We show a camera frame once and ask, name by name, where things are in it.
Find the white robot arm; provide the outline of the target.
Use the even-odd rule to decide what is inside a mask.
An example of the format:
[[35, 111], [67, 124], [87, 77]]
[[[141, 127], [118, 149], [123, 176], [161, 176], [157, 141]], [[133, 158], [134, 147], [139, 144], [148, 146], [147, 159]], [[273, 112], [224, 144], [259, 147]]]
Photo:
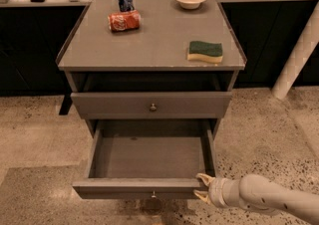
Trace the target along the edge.
[[194, 190], [193, 193], [207, 204], [268, 215], [284, 211], [311, 225], [319, 225], [319, 196], [316, 194], [285, 188], [257, 174], [227, 179], [199, 173], [196, 178], [207, 189]]

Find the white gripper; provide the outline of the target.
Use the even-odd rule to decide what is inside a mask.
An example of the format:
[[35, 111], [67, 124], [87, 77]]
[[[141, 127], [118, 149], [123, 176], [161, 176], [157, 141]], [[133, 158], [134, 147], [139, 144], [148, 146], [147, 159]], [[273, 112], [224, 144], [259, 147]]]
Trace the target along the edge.
[[194, 195], [206, 204], [211, 202], [219, 208], [240, 207], [243, 200], [239, 194], [239, 180], [227, 178], [214, 178], [205, 173], [198, 173], [195, 176], [200, 179], [207, 191], [194, 190]]

